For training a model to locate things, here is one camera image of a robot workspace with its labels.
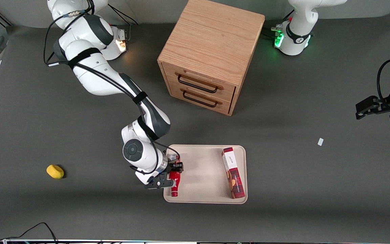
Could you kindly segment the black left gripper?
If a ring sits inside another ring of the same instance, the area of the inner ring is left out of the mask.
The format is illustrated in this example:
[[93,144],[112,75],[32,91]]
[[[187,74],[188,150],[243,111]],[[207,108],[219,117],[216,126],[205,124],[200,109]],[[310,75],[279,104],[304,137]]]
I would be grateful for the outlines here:
[[[378,81],[378,96],[384,108],[390,110],[390,93],[387,97],[383,97],[381,93],[380,81]],[[381,113],[379,99],[377,96],[369,96],[356,104],[356,120],[360,120],[368,115],[377,115]]]

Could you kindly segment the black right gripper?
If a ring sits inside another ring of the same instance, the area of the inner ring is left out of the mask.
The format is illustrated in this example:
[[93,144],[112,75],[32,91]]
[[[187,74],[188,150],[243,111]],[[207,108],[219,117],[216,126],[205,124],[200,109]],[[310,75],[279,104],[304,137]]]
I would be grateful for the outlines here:
[[153,178],[149,183],[144,185],[144,187],[145,189],[175,187],[175,185],[179,185],[181,173],[183,171],[184,166],[180,159],[172,160],[168,163],[167,168],[162,173]]

